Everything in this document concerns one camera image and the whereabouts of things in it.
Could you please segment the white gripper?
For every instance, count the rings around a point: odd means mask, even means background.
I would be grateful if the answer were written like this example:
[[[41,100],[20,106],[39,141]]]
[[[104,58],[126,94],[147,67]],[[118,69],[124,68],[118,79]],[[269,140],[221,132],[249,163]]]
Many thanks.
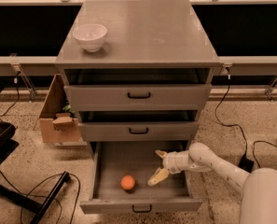
[[[158,168],[155,173],[149,178],[147,184],[149,186],[155,186],[159,182],[165,180],[169,174],[175,175],[181,173],[182,170],[177,165],[177,159],[179,158],[177,152],[169,152],[163,150],[156,150],[155,153],[163,159],[162,165],[165,168]]]

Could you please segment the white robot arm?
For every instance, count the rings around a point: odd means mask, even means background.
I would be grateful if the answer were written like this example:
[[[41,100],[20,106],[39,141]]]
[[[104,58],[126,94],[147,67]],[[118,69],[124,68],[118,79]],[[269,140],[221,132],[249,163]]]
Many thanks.
[[[240,224],[277,224],[277,170],[260,168],[249,173],[218,157],[203,143],[193,143],[185,151],[155,153],[162,159],[162,167],[150,177],[149,186],[183,171],[214,171],[241,195]]]

